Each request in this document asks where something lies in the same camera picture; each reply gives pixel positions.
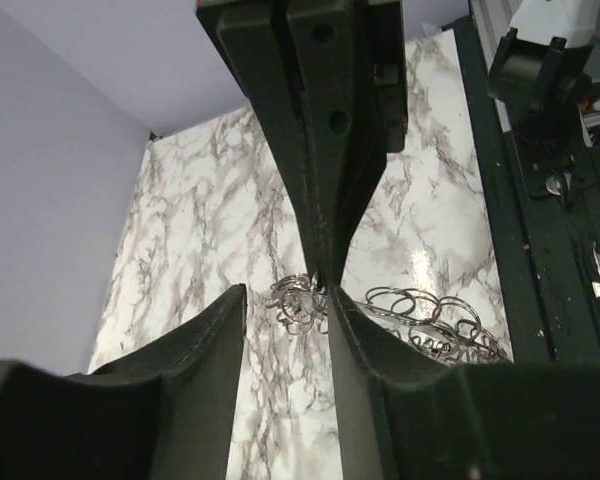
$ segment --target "coiled wire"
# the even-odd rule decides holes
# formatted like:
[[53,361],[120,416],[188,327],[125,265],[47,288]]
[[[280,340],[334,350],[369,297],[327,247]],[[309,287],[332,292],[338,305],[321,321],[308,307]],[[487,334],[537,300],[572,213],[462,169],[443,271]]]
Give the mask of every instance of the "coiled wire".
[[[314,326],[327,333],[327,295],[317,277],[290,275],[271,286],[267,308],[291,335]],[[436,297],[418,288],[375,287],[364,302],[355,302],[368,316],[412,348],[446,365],[509,362],[500,342],[482,326],[478,312],[454,296]],[[445,321],[444,318],[455,318]]]

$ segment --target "screw hole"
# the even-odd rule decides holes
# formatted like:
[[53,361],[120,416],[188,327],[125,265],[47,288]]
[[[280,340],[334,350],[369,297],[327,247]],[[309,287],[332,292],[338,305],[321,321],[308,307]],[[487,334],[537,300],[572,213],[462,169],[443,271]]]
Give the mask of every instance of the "screw hole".
[[311,32],[311,37],[318,45],[326,46],[333,42],[333,39],[336,38],[336,31],[331,25],[324,23],[313,29]]
[[333,133],[342,137],[349,131],[349,116],[344,112],[333,112],[329,117],[329,128]]

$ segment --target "white wall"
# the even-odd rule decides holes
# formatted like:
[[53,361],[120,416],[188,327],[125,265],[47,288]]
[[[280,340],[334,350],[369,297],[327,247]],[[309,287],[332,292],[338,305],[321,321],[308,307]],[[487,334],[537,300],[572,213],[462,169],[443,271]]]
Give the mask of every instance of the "white wall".
[[86,369],[148,133],[0,10],[0,358]]
[[[403,0],[405,35],[467,15],[468,0]],[[0,7],[158,134],[246,103],[195,0],[0,0]]]

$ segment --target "gray marble vein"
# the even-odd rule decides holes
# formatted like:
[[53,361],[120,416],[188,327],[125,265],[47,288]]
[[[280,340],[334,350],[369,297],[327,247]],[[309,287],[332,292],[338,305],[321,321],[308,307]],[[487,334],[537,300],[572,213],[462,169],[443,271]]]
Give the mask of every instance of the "gray marble vein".
[[[470,302],[508,333],[453,33],[407,46],[407,148],[389,159],[343,286],[416,286]],[[247,339],[228,479],[342,478],[327,337],[291,337],[269,286],[304,271],[295,216],[250,109],[149,146],[91,369],[245,283]]]

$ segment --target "white marble surface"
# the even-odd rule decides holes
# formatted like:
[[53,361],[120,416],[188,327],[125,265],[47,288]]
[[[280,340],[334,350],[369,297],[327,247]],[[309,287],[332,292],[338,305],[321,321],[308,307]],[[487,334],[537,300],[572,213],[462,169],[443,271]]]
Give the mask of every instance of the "white marble surface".
[[[354,238],[343,286],[458,295],[508,345],[453,33],[407,46],[407,148]],[[120,245],[91,368],[194,317],[231,284],[249,292],[228,479],[342,477],[328,342],[289,337],[265,310],[304,271],[295,217],[251,110],[152,144]]]

